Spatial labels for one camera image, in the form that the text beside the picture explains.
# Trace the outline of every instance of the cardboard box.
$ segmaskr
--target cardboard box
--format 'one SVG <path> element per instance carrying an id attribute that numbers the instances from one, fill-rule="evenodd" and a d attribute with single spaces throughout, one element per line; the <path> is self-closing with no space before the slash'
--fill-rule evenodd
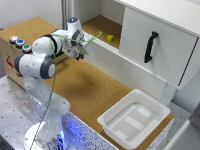
<path id="1" fill-rule="evenodd" d="M 17 35 L 20 39 L 25 40 L 26 44 L 32 45 L 35 40 L 51 33 L 55 29 L 57 29 L 56 26 L 40 17 L 36 17 L 0 31 L 0 51 L 6 74 L 21 87 L 24 86 L 24 78 L 20 77 L 15 70 L 14 61 L 23 52 L 21 49 L 16 48 L 15 45 L 9 43 L 9 37 Z M 56 63 L 60 63 L 67 58 L 68 56 L 63 54 L 56 58 Z"/>

